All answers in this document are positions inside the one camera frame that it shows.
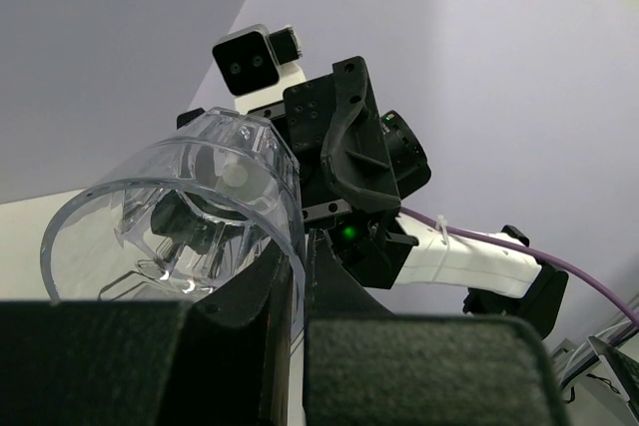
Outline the clear glass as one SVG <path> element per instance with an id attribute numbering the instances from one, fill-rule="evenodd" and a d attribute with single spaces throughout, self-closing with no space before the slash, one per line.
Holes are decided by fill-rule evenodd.
<path id="1" fill-rule="evenodd" d="M 134 154 L 52 216 L 40 246 L 54 300 L 190 300 L 268 248 L 293 273 L 304 323 L 299 164 L 270 120 L 213 108 Z"/>

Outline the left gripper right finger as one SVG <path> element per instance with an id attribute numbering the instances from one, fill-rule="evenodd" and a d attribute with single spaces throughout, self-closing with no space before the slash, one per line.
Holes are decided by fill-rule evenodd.
<path id="1" fill-rule="evenodd" d="M 535 330 L 503 316 L 401 315 L 308 240 L 303 407 L 310 425 L 565 425 Z"/>

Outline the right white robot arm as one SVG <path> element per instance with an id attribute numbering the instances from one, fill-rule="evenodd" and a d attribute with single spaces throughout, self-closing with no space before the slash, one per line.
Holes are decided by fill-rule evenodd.
<path id="1" fill-rule="evenodd" d="M 262 54 L 219 60 L 238 111 L 272 123 L 300 164 L 306 229 L 326 232 L 345 274 L 363 287 L 441 283 L 467 291 L 462 310 L 505 315 L 541 335 L 554 328 L 568 283 L 513 225 L 457 233 L 402 202 L 431 178 L 424 148 L 397 112 L 382 113 L 362 57 L 306 78 Z"/>

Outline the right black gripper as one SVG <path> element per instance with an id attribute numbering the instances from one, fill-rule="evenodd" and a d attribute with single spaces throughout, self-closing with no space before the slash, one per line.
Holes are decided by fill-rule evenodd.
<path id="1" fill-rule="evenodd" d="M 205 113 L 176 118 L 181 129 Z M 383 138 L 365 59 L 332 65 L 332 74 L 255 99 L 248 113 L 271 122 L 294 160 L 293 202 L 303 221 L 342 221 L 352 208 L 396 210 L 401 199 Z"/>

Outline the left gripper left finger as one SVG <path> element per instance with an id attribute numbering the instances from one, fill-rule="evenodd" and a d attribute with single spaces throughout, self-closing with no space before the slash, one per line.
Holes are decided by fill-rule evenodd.
<path id="1" fill-rule="evenodd" d="M 180 301 L 5 301 L 5 425 L 284 425 L 293 273 L 273 243 Z"/>

